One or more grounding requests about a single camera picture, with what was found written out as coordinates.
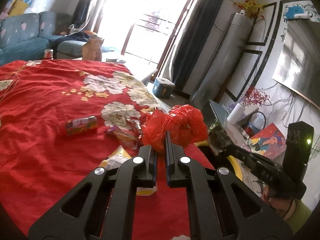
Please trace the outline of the dark wrapper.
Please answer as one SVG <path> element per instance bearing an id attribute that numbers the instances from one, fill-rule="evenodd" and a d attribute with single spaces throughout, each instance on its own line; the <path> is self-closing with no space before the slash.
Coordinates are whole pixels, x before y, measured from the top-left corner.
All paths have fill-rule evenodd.
<path id="1" fill-rule="evenodd" d="M 215 156 L 224 151 L 228 145 L 233 144 L 233 141 L 218 120 L 208 127 L 207 141 Z"/>

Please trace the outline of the yellow artificial flowers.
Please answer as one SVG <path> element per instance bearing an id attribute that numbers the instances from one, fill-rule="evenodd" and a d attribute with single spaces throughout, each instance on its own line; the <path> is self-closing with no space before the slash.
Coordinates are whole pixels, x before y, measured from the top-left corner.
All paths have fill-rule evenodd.
<path id="1" fill-rule="evenodd" d="M 257 0 L 245 0 L 244 2 L 233 1 L 233 4 L 245 12 L 247 18 L 256 18 L 264 11 L 266 4 Z"/>

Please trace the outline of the wall mounted television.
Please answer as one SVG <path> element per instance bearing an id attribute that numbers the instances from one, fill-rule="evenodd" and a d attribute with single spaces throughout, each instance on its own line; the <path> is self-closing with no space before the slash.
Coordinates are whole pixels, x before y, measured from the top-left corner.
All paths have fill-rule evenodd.
<path id="1" fill-rule="evenodd" d="M 319 23 L 289 20 L 272 79 L 319 108 Z"/>

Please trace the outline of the purple yellow snack wrapper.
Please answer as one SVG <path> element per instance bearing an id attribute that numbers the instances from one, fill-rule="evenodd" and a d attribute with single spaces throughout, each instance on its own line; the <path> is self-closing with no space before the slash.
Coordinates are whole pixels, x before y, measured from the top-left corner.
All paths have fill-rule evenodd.
<path id="1" fill-rule="evenodd" d="M 121 146 L 131 150 L 139 149 L 142 144 L 142 129 L 140 121 L 136 119 L 126 119 L 128 128 L 119 126 L 110 126 L 106 129 L 105 133 L 110 136 L 116 137 Z"/>

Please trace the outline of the yellow cushion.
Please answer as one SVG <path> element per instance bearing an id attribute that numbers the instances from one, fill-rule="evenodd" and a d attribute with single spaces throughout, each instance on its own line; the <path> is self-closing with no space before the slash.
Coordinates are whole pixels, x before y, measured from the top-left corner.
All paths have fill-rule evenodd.
<path id="1" fill-rule="evenodd" d="M 16 0 L 10 8 L 10 12 L 8 13 L 9 17 L 19 16 L 24 14 L 25 10 L 28 8 L 28 3 L 24 1 Z"/>

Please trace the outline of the dark tv console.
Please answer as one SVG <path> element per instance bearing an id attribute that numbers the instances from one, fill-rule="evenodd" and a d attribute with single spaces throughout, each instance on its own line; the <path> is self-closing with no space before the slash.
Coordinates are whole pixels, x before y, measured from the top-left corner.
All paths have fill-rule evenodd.
<path id="1" fill-rule="evenodd" d="M 207 125 L 207 128 L 213 124 L 216 120 L 220 122 L 222 127 L 227 132 L 228 136 L 233 141 L 234 145 L 240 146 L 241 148 L 250 151 L 251 149 L 248 146 L 248 141 L 245 139 L 245 137 L 242 135 L 242 128 L 239 125 L 231 125 L 227 121 L 227 117 L 229 116 L 228 112 L 225 110 L 223 106 L 220 104 L 213 102 L 212 100 L 208 101 L 206 105 L 202 109 L 202 114 L 204 117 L 204 123 Z M 238 164 L 240 165 L 242 176 L 244 182 L 249 181 L 258 181 L 258 179 L 251 174 L 248 168 L 246 168 L 242 161 L 239 159 L 236 159 Z"/>

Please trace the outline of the red candy tube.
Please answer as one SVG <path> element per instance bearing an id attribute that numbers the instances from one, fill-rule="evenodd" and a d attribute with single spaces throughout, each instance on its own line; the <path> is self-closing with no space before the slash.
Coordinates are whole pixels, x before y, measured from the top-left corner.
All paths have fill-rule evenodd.
<path id="1" fill-rule="evenodd" d="M 57 132 L 59 135 L 75 135 L 85 132 L 91 132 L 98 127 L 98 120 L 95 116 L 76 118 L 63 121 L 58 124 Z"/>

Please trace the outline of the white cylindrical vase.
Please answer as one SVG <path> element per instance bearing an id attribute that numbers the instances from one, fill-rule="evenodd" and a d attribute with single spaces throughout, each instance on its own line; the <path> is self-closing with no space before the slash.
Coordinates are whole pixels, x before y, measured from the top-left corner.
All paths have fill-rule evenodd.
<path id="1" fill-rule="evenodd" d="M 234 107 L 234 109 L 229 114 L 227 121 L 231 125 L 236 124 L 239 121 L 239 119 L 241 118 L 244 111 L 245 111 L 245 107 L 242 104 L 237 103 L 236 106 Z"/>

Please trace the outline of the silver standing air conditioner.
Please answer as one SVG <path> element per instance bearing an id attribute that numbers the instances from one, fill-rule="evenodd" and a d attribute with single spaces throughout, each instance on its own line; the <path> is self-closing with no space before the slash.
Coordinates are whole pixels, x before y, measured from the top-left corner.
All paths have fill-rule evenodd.
<path id="1" fill-rule="evenodd" d="M 192 106 L 203 109 L 208 100 L 213 100 L 218 95 L 227 77 L 240 61 L 250 30 L 251 21 L 243 10 L 231 15 L 206 72 L 189 100 Z"/>

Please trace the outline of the colourful portrait painting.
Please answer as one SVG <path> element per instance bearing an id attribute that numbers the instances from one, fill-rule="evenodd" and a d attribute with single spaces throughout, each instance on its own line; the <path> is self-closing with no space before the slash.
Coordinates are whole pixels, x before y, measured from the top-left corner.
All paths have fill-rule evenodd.
<path id="1" fill-rule="evenodd" d="M 253 153 L 275 159 L 286 150 L 286 139 L 274 123 L 249 138 L 248 145 Z"/>

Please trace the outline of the white coffee table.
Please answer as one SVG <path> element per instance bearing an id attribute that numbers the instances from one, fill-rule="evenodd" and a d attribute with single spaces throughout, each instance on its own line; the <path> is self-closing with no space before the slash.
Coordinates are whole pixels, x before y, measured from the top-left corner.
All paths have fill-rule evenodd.
<path id="1" fill-rule="evenodd" d="M 132 55 L 106 52 L 102 53 L 102 61 L 123 64 L 137 80 L 142 81 L 145 85 L 157 72 L 157 67 L 153 63 Z"/>

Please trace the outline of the dark left curtain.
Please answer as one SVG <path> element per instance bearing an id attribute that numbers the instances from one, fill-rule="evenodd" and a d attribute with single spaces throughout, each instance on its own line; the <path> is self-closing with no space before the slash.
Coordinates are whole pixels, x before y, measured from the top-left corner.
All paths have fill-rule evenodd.
<path id="1" fill-rule="evenodd" d="M 97 0 L 79 0 L 72 16 L 71 25 L 74 29 L 83 29 L 93 15 Z"/>

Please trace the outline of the red plastic bag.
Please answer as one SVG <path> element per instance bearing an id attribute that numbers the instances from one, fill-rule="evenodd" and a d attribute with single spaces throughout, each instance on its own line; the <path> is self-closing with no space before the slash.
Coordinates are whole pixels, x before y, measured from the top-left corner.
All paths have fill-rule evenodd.
<path id="1" fill-rule="evenodd" d="M 176 105 L 168 113 L 159 109 L 147 114 L 142 125 L 142 142 L 164 153 L 165 134 L 170 132 L 172 143 L 188 147 L 208 139 L 208 128 L 202 112 L 191 105 Z"/>

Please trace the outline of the blue sectional sofa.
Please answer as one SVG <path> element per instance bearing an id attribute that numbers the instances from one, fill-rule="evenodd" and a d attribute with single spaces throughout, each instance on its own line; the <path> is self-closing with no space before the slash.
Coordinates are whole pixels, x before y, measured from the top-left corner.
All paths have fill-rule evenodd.
<path id="1" fill-rule="evenodd" d="M 1 66 L 16 60 L 40 60 L 46 49 L 55 59 L 82 57 L 82 47 L 95 33 L 70 34 L 71 15 L 43 11 L 1 21 Z"/>

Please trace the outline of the dark curtain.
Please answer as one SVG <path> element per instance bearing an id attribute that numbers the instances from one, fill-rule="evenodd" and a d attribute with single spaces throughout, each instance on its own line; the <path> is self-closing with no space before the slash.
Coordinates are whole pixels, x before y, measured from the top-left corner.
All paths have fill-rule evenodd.
<path id="1" fill-rule="evenodd" d="M 164 62 L 175 91 L 184 89 L 204 48 L 223 0 L 194 0 Z"/>
<path id="2" fill-rule="evenodd" d="M 93 15 L 97 0 L 79 0 L 72 16 L 71 25 L 74 29 L 83 29 Z"/>

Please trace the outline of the glass balcony door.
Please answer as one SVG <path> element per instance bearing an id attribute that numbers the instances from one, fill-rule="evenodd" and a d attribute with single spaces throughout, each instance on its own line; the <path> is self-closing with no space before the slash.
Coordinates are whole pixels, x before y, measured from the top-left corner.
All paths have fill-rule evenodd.
<path id="1" fill-rule="evenodd" d="M 98 34 L 126 63 L 157 68 L 193 0 L 106 0 Z"/>

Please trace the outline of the red berry branches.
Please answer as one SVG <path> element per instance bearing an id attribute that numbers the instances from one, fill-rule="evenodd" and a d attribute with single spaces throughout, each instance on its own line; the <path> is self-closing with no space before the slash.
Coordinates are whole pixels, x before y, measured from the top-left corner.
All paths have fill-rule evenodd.
<path id="1" fill-rule="evenodd" d="M 242 96 L 242 105 L 244 107 L 251 105 L 262 106 L 269 101 L 269 98 L 269 95 L 265 92 L 250 86 Z"/>

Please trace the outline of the red floral blanket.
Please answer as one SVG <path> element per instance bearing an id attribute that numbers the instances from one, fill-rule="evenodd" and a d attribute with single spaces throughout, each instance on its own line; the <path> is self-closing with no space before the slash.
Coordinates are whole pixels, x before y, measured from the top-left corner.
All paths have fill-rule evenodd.
<path id="1" fill-rule="evenodd" d="M 146 86 L 121 64 L 36 60 L 2 66 L 1 239 L 29 239 L 30 227 L 90 172 L 115 170 L 138 156 L 147 145 L 124 148 L 105 131 L 128 128 L 126 119 L 139 120 L 142 128 L 156 109 Z M 58 134 L 59 123 L 92 115 L 96 130 Z M 183 149 L 208 167 L 194 144 Z M 191 239 L 186 190 L 167 185 L 165 151 L 156 154 L 155 186 L 137 188 L 131 239 Z"/>

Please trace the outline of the blue storage stool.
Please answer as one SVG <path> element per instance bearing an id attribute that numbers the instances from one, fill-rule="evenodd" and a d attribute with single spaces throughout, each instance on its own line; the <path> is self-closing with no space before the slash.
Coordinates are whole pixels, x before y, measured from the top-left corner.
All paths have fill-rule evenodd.
<path id="1" fill-rule="evenodd" d="M 174 89 L 175 84 L 173 82 L 163 77 L 157 77 L 152 92 L 159 99 L 169 99 Z"/>

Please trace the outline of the yellow rimmed trash bin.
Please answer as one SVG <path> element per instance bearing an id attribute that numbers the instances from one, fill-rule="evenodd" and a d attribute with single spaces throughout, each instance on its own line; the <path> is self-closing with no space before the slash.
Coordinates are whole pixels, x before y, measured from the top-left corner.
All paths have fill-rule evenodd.
<path id="1" fill-rule="evenodd" d="M 212 150 L 207 141 L 196 142 L 194 144 L 208 159 L 213 168 L 226 167 L 230 169 L 240 180 L 243 180 L 242 171 L 237 160 L 233 156 L 219 158 Z"/>

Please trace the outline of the red drink can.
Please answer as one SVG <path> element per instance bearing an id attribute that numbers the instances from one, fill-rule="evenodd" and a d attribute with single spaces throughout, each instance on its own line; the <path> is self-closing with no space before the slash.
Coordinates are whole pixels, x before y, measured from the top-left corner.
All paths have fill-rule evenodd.
<path id="1" fill-rule="evenodd" d="M 54 59 L 54 50 L 53 49 L 45 49 L 43 59 L 44 60 L 53 60 Z"/>

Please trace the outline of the dark right curtain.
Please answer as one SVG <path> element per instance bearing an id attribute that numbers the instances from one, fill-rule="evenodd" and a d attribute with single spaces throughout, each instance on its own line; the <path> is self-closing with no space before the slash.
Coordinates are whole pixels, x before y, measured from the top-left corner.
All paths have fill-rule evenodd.
<path id="1" fill-rule="evenodd" d="M 194 0 L 164 62 L 175 91 L 184 89 L 204 48 L 223 0 Z"/>

